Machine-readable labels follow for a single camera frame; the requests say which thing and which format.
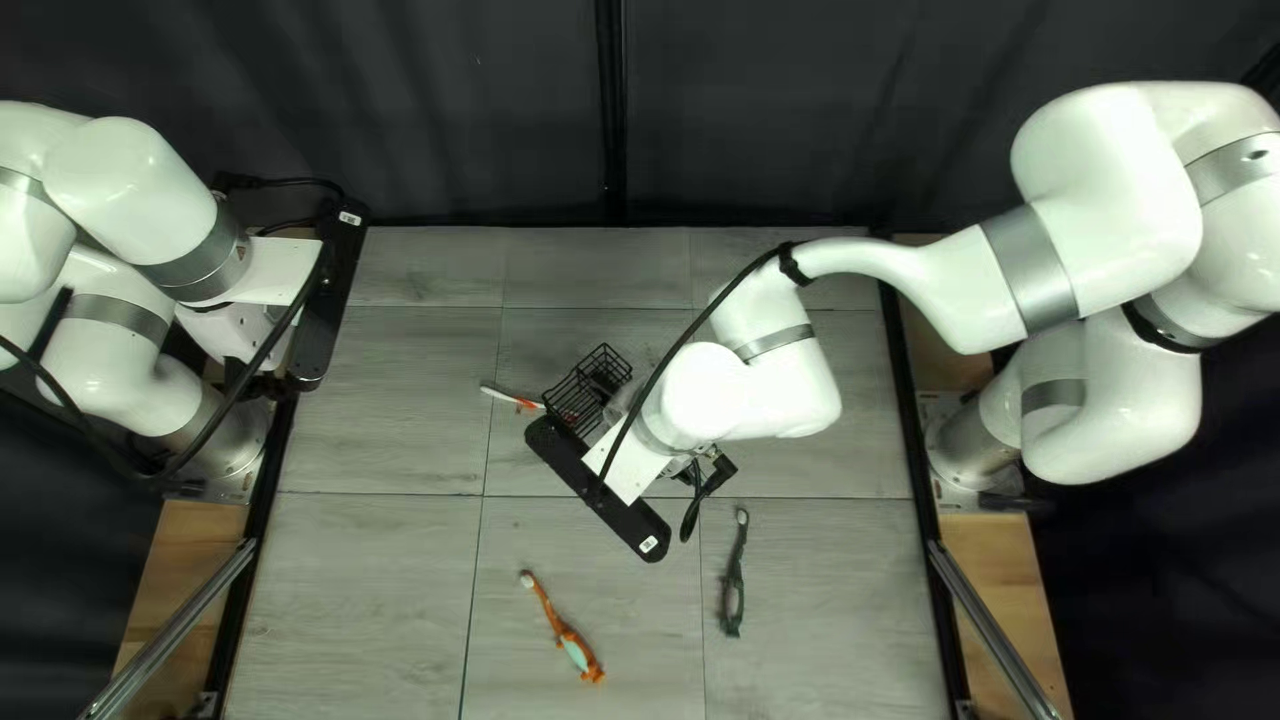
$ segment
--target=black wire mesh basket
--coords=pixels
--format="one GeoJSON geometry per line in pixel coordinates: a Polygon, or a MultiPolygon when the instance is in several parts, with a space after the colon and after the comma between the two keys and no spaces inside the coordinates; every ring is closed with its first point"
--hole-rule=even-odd
{"type": "Polygon", "coordinates": [[[602,342],[543,393],[547,411],[582,442],[600,424],[604,406],[631,380],[631,364],[602,342]]]}

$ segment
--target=black cable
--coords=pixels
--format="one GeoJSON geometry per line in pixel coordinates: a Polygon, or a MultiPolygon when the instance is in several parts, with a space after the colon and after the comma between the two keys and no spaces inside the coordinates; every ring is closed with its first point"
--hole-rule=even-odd
{"type": "Polygon", "coordinates": [[[273,232],[279,232],[279,231],[283,231],[284,228],[301,228],[301,227],[312,225],[319,219],[320,218],[317,215],[307,215],[306,218],[297,218],[297,219],[293,219],[293,220],[284,220],[284,222],[280,222],[280,223],[275,223],[274,225],[266,225],[265,228],[257,231],[253,234],[256,234],[257,237],[266,237],[266,236],[271,234],[273,232]]]}
{"type": "Polygon", "coordinates": [[[230,192],[234,190],[257,190],[262,187],[296,187],[302,184],[314,184],[316,187],[333,191],[338,196],[339,202],[347,199],[347,191],[343,190],[340,184],[330,179],[317,178],[314,176],[260,178],[257,176],[246,176],[242,173],[218,173],[214,176],[214,182],[211,184],[214,188],[223,192],[230,192]]]}
{"type": "Polygon", "coordinates": [[[221,424],[223,419],[225,419],[227,415],[236,406],[236,402],[239,400],[239,396],[244,393],[244,388],[248,387],[248,383],[253,379],[253,375],[257,374],[259,368],[261,368],[262,363],[266,361],[266,356],[275,347],[275,343],[280,341],[280,337],[284,336],[284,332],[293,323],[294,315],[298,314],[298,311],[302,309],[302,305],[306,304],[308,296],[311,295],[311,291],[315,290],[316,284],[320,281],[321,265],[323,265],[323,256],[316,258],[315,265],[311,266],[311,272],[307,274],[307,279],[302,283],[302,288],[298,290],[298,295],[293,299],[293,302],[289,304],[289,307],[284,311],[284,315],[280,316],[279,320],[276,320],[275,325],[271,328],[271,332],[268,333],[266,338],[257,348],[257,352],[255,352],[253,357],[250,359],[250,361],[244,365],[244,370],[239,373],[239,375],[236,378],[236,382],[233,382],[229,387],[224,388],[223,402],[218,406],[218,410],[214,411],[212,416],[209,418],[209,421],[205,423],[205,427],[201,428],[200,433],[196,434],[196,437],[191,441],[191,445],[188,445],[186,450],[179,452],[173,460],[165,464],[163,470],[152,475],[137,471],[123,459],[123,456],[119,452],[113,450],[110,445],[102,438],[101,433],[99,433],[97,429],[93,428],[93,425],[90,423],[88,416],[79,409],[78,405],[76,405],[76,401],[72,400],[67,389],[63,388],[63,386],[58,382],[58,378],[55,378],[52,373],[45,369],[45,366],[41,365],[35,357],[28,355],[23,348],[18,347],[17,343],[4,337],[3,334],[0,334],[0,347],[3,347],[5,352],[8,352],[9,355],[17,357],[18,363],[20,363],[28,370],[35,373],[36,377],[38,377],[41,380],[45,382],[46,386],[49,386],[49,389],[52,391],[54,396],[58,397],[58,401],[63,405],[63,407],[65,407],[67,411],[70,413],[72,419],[76,421],[77,428],[84,434],[86,439],[88,439],[93,450],[97,451],[97,454],[101,455],[116,473],[119,473],[120,475],[123,475],[129,480],[147,483],[151,486],[152,489],[163,489],[161,486],[165,482],[173,479],[173,477],[178,473],[178,470],[186,466],[187,462],[189,462],[191,459],[195,457],[196,454],[198,454],[205,447],[205,443],[209,442],[209,438],[211,438],[214,436],[214,432],[218,430],[218,425],[221,424]]]}
{"type": "Polygon", "coordinates": [[[742,284],[742,281],[746,279],[746,275],[755,272],[755,269],[759,268],[760,265],[768,263],[769,259],[772,259],[777,254],[778,254],[778,247],[771,249],[768,252],[764,252],[755,260],[751,260],[750,263],[748,263],[745,268],[739,270],[737,275],[735,275],[733,279],[730,281],[727,286],[724,286],[724,290],[719,291],[719,293],[716,295],[716,299],[712,300],[696,318],[694,318],[694,322],[687,328],[685,328],[685,332],[681,333],[680,337],[676,338],[676,342],[672,343],[671,348],[667,350],[667,354],[663,355],[662,360],[653,369],[653,373],[649,374],[649,379],[645,380],[644,387],[640,388],[640,392],[636,395],[635,401],[631,404],[631,409],[627,411],[627,416],[622,421],[622,430],[618,432],[618,437],[613,438],[613,446],[609,447],[609,454],[604,457],[604,465],[600,465],[600,473],[598,475],[595,486],[591,489],[593,498],[598,497],[599,488],[604,484],[604,478],[608,477],[609,468],[613,466],[613,459],[617,456],[618,448],[622,447],[622,439],[627,437],[627,432],[631,429],[632,423],[635,423],[636,418],[640,415],[640,409],[644,407],[645,400],[649,397],[649,393],[653,392],[654,386],[658,384],[658,378],[662,377],[663,370],[667,369],[667,365],[671,364],[671,360],[676,356],[677,352],[680,352],[680,348],[684,347],[685,343],[694,337],[694,333],[698,332],[698,328],[700,328],[703,323],[707,322],[707,318],[710,318],[712,313],[714,313],[716,309],[719,307],[722,302],[724,302],[724,299],[728,297],[728,293],[733,292],[733,290],[736,290],[737,286],[742,284]]]}
{"type": "Polygon", "coordinates": [[[689,502],[689,507],[685,509],[685,518],[680,521],[680,542],[689,542],[689,538],[694,536],[694,528],[698,527],[698,509],[701,506],[703,498],[707,497],[703,489],[707,487],[707,483],[698,459],[694,457],[690,465],[694,468],[694,500],[689,502]]]}
{"type": "Polygon", "coordinates": [[[340,184],[338,184],[338,183],[335,183],[335,182],[333,182],[330,179],[315,178],[315,177],[310,177],[310,176],[308,177],[264,179],[264,181],[259,182],[256,186],[252,186],[252,187],[291,187],[291,186],[298,186],[298,184],[314,184],[314,186],[317,186],[317,187],[329,188],[329,190],[334,191],[338,195],[338,200],[346,200],[347,199],[347,191],[344,191],[340,184]]]}

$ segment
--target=wooden board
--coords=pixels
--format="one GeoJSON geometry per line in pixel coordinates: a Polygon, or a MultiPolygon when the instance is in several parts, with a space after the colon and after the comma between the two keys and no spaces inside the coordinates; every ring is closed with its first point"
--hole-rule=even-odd
{"type": "MultiPolygon", "coordinates": [[[[964,569],[965,577],[1055,707],[1065,720],[1070,720],[1071,700],[1027,516],[1021,512],[951,514],[938,520],[943,544],[964,569]]],[[[1027,717],[1027,710],[987,655],[960,607],[956,607],[956,618],[969,675],[969,694],[977,705],[978,716],[982,720],[1027,717]]]]}
{"type": "MultiPolygon", "coordinates": [[[[129,624],[115,660],[119,673],[173,612],[236,551],[248,507],[170,500],[160,512],[129,624]]],[[[223,600],[215,601],[118,717],[182,716],[205,688],[223,600]]]]}

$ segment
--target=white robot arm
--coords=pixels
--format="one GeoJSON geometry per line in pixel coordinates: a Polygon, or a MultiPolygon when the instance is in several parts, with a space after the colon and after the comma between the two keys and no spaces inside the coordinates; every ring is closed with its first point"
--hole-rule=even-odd
{"type": "MultiPolygon", "coordinates": [[[[151,127],[26,102],[0,102],[0,334],[29,348],[69,291],[45,369],[84,413],[174,451],[223,397],[160,354],[170,323],[179,318],[215,359],[247,361],[269,323],[219,319],[289,305],[320,250],[316,241],[248,238],[151,127]],[[81,229],[109,252],[77,242],[81,229]]],[[[282,342],[262,369],[283,355],[282,342]]],[[[0,370],[15,361],[0,350],[0,370]]],[[[264,407],[236,406],[195,465],[211,486],[247,487],[266,425],[264,407]]]]}
{"type": "MultiPolygon", "coordinates": [[[[1171,351],[1137,337],[1120,305],[1164,288],[1135,305],[1180,318],[1185,325],[1175,332],[1194,328],[1213,337],[1271,311],[1280,299],[1267,279],[1275,241],[1257,231],[1280,228],[1280,186],[1272,184],[1280,177],[1260,181],[1261,164],[1252,165],[1247,182],[1221,177],[1235,178],[1234,165],[1216,173],[1197,168],[1216,151],[1234,158],[1242,142],[1253,147],[1260,137],[1280,137],[1276,131],[1280,119],[1265,100],[1224,83],[1120,83],[1050,102],[1014,141],[1011,165],[1024,205],[925,247],[869,238],[808,242],[748,275],[710,315],[719,342],[685,346],[658,378],[604,482],[630,503],[672,457],[719,439],[800,437],[833,423],[838,392],[796,287],[837,272],[892,284],[959,352],[1046,333],[1025,343],[1021,359],[983,393],[982,432],[970,421],[968,434],[946,436],[964,448],[952,455],[983,471],[1027,447],[1028,465],[1046,479],[1093,482],[1171,452],[1194,430],[1187,418],[1199,416],[1198,365],[1192,355],[1169,359],[1171,351]],[[1216,195],[1206,201],[1206,193],[1216,195]],[[1226,240],[1225,228],[1219,232],[1228,224],[1240,231],[1233,237],[1252,238],[1247,247],[1226,240]],[[1247,260],[1258,252],[1267,260],[1247,260]],[[1234,269],[1251,261],[1247,284],[1258,286],[1254,292],[1225,293],[1234,269]],[[1221,322],[1210,323],[1208,314],[1221,322]],[[1076,323],[1080,318],[1089,320],[1076,323]],[[1041,346],[1043,363],[1055,369],[1030,370],[1030,354],[1041,346]],[[1071,369],[1057,369],[1062,365],[1071,369]],[[1088,401],[1064,413],[1053,393],[1033,397],[1041,404],[1036,411],[1010,400],[1027,402],[1028,387],[1061,378],[1087,380],[1088,401]],[[1167,400],[1151,404],[1193,379],[1196,392],[1178,395],[1176,413],[1167,400]],[[1146,418],[1160,421],[1125,419],[1139,398],[1148,401],[1146,418]],[[987,406],[1001,404],[1002,415],[988,418],[987,406]],[[1020,411],[1028,413],[1020,423],[1000,424],[1020,411]]],[[[594,471],[603,469],[620,427],[584,457],[594,471]]]]}

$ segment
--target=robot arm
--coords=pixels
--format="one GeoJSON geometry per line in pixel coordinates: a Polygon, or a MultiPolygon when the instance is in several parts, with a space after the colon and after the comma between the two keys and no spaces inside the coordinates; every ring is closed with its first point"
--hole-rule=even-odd
{"type": "MultiPolygon", "coordinates": [[[[1137,450],[1124,457],[1138,464],[1171,452],[1194,430],[1187,418],[1199,415],[1198,365],[1184,357],[1144,375],[1149,356],[1165,351],[1126,337],[1117,306],[1170,284],[1201,251],[1203,183],[1184,165],[1276,129],[1280,122],[1261,97],[1222,83],[1123,83],[1050,102],[1014,141],[1024,205],[925,247],[827,238],[750,274],[710,316],[721,345],[694,343],[675,356],[605,482],[630,502],[672,456],[718,439],[800,437],[833,423],[838,393],[796,287],[837,272],[895,286],[964,354],[1098,315],[1078,333],[1089,340],[1075,341],[1076,377],[1088,369],[1092,404],[1050,404],[1019,418],[1016,434],[1034,446],[1028,464],[1048,479],[1092,482],[1124,464],[1101,447],[1107,443],[1128,442],[1137,450]],[[1196,392],[1178,396],[1176,413],[1151,406],[1146,416],[1123,416],[1137,407],[1135,397],[1192,378],[1196,392]],[[1064,427],[1068,416],[1074,420],[1064,427]],[[1156,416],[1164,421],[1143,419],[1156,416]]],[[[593,470],[600,470],[617,429],[584,459],[593,470]]],[[[1021,447],[988,445],[1005,462],[1021,447]]]]}
{"type": "MultiPolygon", "coordinates": [[[[256,307],[261,319],[264,305],[289,305],[320,250],[317,241],[247,238],[143,123],[24,102],[0,102],[0,334],[29,348],[58,295],[69,291],[45,369],[82,411],[174,451],[212,427],[224,401],[160,354],[173,319],[215,359],[247,361],[273,323],[221,315],[244,318],[256,307]],[[81,228],[111,254],[76,243],[81,228]]],[[[285,342],[262,369],[278,364],[285,342]]],[[[15,361],[0,351],[0,369],[15,361]]],[[[44,383],[40,389],[58,402],[44,383]]],[[[214,497],[244,501],[266,425],[261,404],[236,406],[195,455],[214,497]]]]}

